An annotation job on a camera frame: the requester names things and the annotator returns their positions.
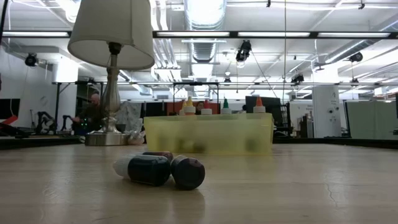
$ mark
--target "bottle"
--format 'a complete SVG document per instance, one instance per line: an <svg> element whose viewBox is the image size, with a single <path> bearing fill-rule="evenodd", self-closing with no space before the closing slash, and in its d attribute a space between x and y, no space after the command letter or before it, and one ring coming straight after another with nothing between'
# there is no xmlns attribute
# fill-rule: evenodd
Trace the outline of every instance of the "bottle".
<svg viewBox="0 0 398 224"><path fill-rule="evenodd" d="M260 96L257 96L256 106L253 108L253 113L265 113L266 107L262 105Z"/></svg>
<svg viewBox="0 0 398 224"><path fill-rule="evenodd" d="M197 109L192 104L192 97L189 96L187 106L184 107L184 113L186 116L192 116L192 115L195 115L196 111L197 111Z"/></svg>
<svg viewBox="0 0 398 224"><path fill-rule="evenodd" d="M185 100L182 100L182 108L180 109L179 115L184 116L184 108L187 106L187 102Z"/></svg>
<svg viewBox="0 0 398 224"><path fill-rule="evenodd" d="M149 155L149 156L164 156L166 157L169 162L171 163L173 161L173 154L169 151L165 151L165 152L141 152L138 153L137 155Z"/></svg>
<svg viewBox="0 0 398 224"><path fill-rule="evenodd" d="M122 156L113 164L113 169L121 177L153 186L164 185L170 177L170 162L164 156Z"/></svg>
<svg viewBox="0 0 398 224"><path fill-rule="evenodd" d="M174 158L171 173L175 186L181 190L193 190L205 179L205 166L195 158L179 155Z"/></svg>
<svg viewBox="0 0 398 224"><path fill-rule="evenodd" d="M232 114L232 110L229 108L228 100L224 99L223 109L221 109L221 114Z"/></svg>
<svg viewBox="0 0 398 224"><path fill-rule="evenodd" d="M212 115L213 111L210 109L209 101L205 100L205 108L200 111L201 115Z"/></svg>

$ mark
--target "yellow plastic container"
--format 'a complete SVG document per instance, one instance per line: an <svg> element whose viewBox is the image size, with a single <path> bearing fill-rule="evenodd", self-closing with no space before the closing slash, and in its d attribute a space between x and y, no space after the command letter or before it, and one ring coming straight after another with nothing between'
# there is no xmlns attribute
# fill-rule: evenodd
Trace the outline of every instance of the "yellow plastic container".
<svg viewBox="0 0 398 224"><path fill-rule="evenodd" d="M163 116L144 119L150 151L270 154L272 115Z"/></svg>

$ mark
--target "green bottle cap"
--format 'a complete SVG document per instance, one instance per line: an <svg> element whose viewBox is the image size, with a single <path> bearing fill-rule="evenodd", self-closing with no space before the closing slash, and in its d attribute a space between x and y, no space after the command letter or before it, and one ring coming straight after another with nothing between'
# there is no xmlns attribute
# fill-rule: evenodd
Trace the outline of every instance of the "green bottle cap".
<svg viewBox="0 0 398 224"><path fill-rule="evenodd" d="M224 99L224 107L223 108L229 108L228 100L226 98Z"/></svg>

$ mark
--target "yellow bottle cap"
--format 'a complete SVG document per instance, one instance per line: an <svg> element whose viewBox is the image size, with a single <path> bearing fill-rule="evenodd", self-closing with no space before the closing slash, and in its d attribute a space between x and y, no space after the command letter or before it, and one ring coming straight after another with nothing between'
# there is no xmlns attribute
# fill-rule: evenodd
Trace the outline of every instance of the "yellow bottle cap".
<svg viewBox="0 0 398 224"><path fill-rule="evenodd" d="M187 106L193 106L193 104L192 104L192 97L191 97L191 96L188 97Z"/></svg>

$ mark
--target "dark bottle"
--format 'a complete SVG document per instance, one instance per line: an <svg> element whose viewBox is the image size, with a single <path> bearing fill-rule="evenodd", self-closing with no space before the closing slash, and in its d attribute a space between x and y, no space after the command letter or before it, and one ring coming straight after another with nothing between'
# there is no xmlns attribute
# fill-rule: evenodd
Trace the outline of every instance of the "dark bottle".
<svg viewBox="0 0 398 224"><path fill-rule="evenodd" d="M170 177L170 162L164 156L131 154L119 158L114 164L115 172L133 182L161 186Z"/></svg>
<svg viewBox="0 0 398 224"><path fill-rule="evenodd" d="M173 161L173 154L171 152L143 152L141 155L150 155L150 156L164 156L169 162Z"/></svg>
<svg viewBox="0 0 398 224"><path fill-rule="evenodd" d="M171 166L175 186L181 190L193 190L205 179L205 166L195 158L177 156Z"/></svg>

